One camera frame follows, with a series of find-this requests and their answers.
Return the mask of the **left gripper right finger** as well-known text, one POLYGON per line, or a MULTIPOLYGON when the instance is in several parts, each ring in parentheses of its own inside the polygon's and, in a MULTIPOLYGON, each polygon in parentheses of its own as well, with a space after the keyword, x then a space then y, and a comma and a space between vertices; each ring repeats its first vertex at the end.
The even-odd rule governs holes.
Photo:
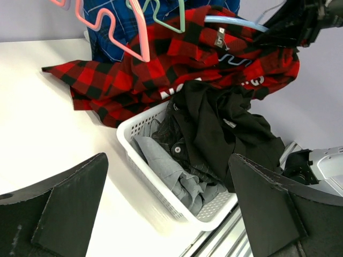
POLYGON ((342 198, 234 154, 235 192, 254 256, 342 256, 342 198))

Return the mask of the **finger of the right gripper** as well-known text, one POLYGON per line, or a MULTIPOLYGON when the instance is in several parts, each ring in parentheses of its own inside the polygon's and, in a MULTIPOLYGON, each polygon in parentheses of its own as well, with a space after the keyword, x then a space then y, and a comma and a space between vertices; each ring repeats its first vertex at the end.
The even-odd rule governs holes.
POLYGON ((324 1, 286 1, 254 36, 258 46, 308 47, 315 42, 325 16, 324 1))

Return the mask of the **light blue hanger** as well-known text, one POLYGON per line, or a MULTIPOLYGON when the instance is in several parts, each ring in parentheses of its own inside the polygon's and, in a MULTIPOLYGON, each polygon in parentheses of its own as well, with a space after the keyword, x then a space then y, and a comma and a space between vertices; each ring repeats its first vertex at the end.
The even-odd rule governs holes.
MULTIPOLYGON (((268 28, 259 24, 259 22, 269 11, 281 7, 283 4, 285 4, 285 2, 286 1, 281 1, 279 4, 269 9, 266 9, 254 22, 241 19, 241 18, 224 17, 224 16, 206 16, 204 19, 204 22, 212 23, 212 24, 217 23, 217 24, 229 24, 229 25, 234 25, 234 26, 241 26, 241 27, 246 27, 246 28, 252 28, 256 31, 265 33, 268 30, 268 28)), ((217 39, 214 43, 215 46, 219 48, 223 48, 224 46, 226 47, 226 43, 225 43, 226 33, 225 32, 226 30, 224 28, 219 27, 218 32, 217 32, 217 39)))

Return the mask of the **pink hanger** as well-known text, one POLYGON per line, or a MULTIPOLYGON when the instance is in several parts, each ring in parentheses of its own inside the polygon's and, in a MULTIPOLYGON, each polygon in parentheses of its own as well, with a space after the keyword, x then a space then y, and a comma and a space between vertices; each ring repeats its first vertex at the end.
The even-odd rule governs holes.
POLYGON ((126 45, 121 44, 118 40, 114 38, 114 31, 116 28, 116 18, 109 9, 101 8, 96 15, 95 23, 91 23, 83 17, 81 12, 83 10, 84 1, 75 2, 74 12, 75 12, 75 16, 80 22, 82 22, 86 27, 94 31, 100 30, 103 18, 107 16, 110 19, 110 25, 108 29, 108 38, 111 41, 111 43, 119 47, 120 49, 128 53, 129 55, 135 57, 136 59, 142 62, 149 62, 150 61, 150 47, 149 47, 149 42, 148 42, 147 25, 146 25, 143 11, 138 1, 130 0, 129 3, 132 7, 133 14, 135 15, 135 19, 138 26, 140 54, 134 52, 133 50, 128 48, 126 45))

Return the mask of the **black plain shirt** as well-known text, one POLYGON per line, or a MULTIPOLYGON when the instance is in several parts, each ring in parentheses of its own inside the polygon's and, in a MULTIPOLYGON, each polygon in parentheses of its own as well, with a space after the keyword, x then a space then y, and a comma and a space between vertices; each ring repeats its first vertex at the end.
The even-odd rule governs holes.
POLYGON ((241 86, 215 89, 193 80, 170 100, 190 163, 208 165, 229 192, 235 191, 228 164, 232 154, 277 171, 285 150, 266 119, 249 112, 252 96, 252 90, 241 86))

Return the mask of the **red black plaid shirt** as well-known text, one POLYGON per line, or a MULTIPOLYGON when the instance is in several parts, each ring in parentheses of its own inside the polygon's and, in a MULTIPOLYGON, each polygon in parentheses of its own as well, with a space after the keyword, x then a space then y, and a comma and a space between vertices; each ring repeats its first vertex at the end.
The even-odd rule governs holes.
POLYGON ((124 54, 119 63, 75 60, 42 71, 70 87, 75 110, 95 111, 109 127, 168 100, 187 81, 220 89, 242 86, 261 100, 296 79, 300 61, 295 49, 257 46, 256 30, 206 23, 209 15, 234 16, 224 7, 207 5, 186 11, 184 33, 148 26, 149 62, 124 54))

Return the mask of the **mint green hanger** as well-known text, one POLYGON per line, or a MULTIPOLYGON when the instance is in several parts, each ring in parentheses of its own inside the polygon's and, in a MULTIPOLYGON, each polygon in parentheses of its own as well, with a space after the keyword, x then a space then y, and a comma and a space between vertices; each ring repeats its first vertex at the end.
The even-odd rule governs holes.
POLYGON ((156 24, 179 34, 185 32, 184 1, 144 1, 143 12, 149 7, 156 24))

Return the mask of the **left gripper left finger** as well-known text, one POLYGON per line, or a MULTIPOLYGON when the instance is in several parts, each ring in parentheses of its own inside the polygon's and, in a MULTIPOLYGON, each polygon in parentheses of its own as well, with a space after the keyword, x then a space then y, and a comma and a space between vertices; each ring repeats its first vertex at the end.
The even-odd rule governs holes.
POLYGON ((1 256, 85 256, 108 171, 98 153, 1 195, 1 256))

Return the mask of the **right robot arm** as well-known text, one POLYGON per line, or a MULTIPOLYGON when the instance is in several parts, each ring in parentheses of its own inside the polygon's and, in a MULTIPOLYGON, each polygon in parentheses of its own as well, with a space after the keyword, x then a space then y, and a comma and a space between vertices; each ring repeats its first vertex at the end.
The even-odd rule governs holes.
MULTIPOLYGON (((254 42, 261 46, 309 47, 323 29, 342 27, 342 1, 283 1, 254 42)), ((283 175, 342 196, 342 147, 302 149, 287 156, 283 175)))

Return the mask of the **black pinstripe shirt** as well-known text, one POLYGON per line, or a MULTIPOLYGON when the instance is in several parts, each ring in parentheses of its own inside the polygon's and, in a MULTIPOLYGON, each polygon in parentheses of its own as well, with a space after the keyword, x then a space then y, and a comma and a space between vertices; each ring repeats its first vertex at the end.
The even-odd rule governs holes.
POLYGON ((200 181, 210 184, 220 183, 219 177, 213 172, 199 151, 185 138, 175 114, 181 111, 172 101, 168 102, 164 120, 159 123, 158 129, 152 138, 181 165, 188 173, 197 176, 200 181))

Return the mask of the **grey shirt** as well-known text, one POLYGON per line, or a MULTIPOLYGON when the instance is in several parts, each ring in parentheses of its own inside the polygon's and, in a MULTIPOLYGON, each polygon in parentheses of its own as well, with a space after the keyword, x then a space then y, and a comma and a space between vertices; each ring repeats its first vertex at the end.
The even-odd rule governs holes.
POLYGON ((131 145, 195 216, 199 214, 203 205, 226 191, 223 185, 202 182, 197 175, 192 175, 184 170, 167 151, 150 137, 135 136, 131 140, 131 145))

